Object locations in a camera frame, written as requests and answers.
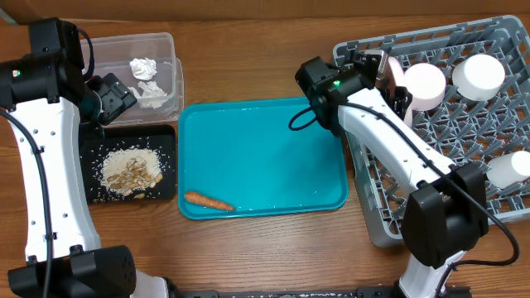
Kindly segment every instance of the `cardboard box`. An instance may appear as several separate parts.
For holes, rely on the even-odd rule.
[[[530,12],[520,0],[0,0],[0,7],[21,24],[43,17],[170,22]]]

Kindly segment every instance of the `plastic tray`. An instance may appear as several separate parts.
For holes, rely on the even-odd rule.
[[[181,212],[190,219],[220,219],[338,209],[349,193],[340,139],[318,124],[299,132],[287,127],[307,107],[307,99],[274,99],[185,109],[178,133]],[[188,191],[236,210],[189,204]]]
[[[138,88],[140,80],[134,78],[129,62],[134,58],[149,58],[157,62],[157,74],[151,79],[167,93],[160,100],[166,102],[160,108],[142,108],[138,103],[125,111],[110,126],[136,123],[163,123],[178,119],[184,105],[184,80],[181,62],[176,58],[173,37],[169,33],[136,34],[94,38],[94,74],[104,77],[112,72],[128,87]],[[90,49],[86,40],[81,41],[85,68],[89,64]]]
[[[443,103],[426,113],[416,113],[413,129],[429,145],[457,165],[474,161],[488,170],[496,156],[530,150],[530,39],[523,24],[512,16],[495,17],[432,29],[340,43],[334,48],[340,65],[350,50],[391,49],[404,69],[420,62],[437,65],[449,84]],[[471,55],[485,53],[506,69],[498,95],[475,104],[451,85],[451,72]],[[406,198],[392,175],[352,134],[347,134],[355,166],[355,185],[374,244],[386,247],[402,242],[399,227]],[[504,190],[486,182],[488,210],[502,221],[530,217],[530,182]]]

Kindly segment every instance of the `clear plastic container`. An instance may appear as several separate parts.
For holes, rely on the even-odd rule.
[[[162,123],[175,121],[184,105],[184,80],[181,62],[176,58],[173,37],[169,33],[136,34],[94,38],[94,75],[104,77],[114,73],[128,87],[138,88],[141,80],[133,76],[129,62],[134,58],[149,58],[157,62],[157,74],[149,81],[156,81],[167,96],[153,99],[138,99],[138,103],[125,111],[110,126],[126,126],[136,123]],[[84,67],[89,65],[90,48],[86,40],[81,41]],[[143,100],[164,102],[159,108],[143,108]]]

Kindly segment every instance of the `teal tray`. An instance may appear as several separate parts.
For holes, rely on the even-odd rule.
[[[185,109],[178,135],[181,212],[190,219],[222,219],[342,206],[349,189],[341,140],[318,123],[299,132],[287,127],[307,107],[307,99],[272,99]],[[308,114],[295,125],[314,117]],[[188,191],[236,210],[189,204]]]

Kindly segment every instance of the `black tray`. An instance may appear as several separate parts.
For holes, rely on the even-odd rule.
[[[123,197],[116,195],[99,183],[104,158],[111,151],[128,149],[158,150],[162,180],[155,188],[135,190]],[[169,125],[110,128],[105,130],[105,139],[88,140],[79,145],[84,192],[90,203],[132,201],[134,195],[145,193],[141,199],[172,199],[176,194],[176,136]]]

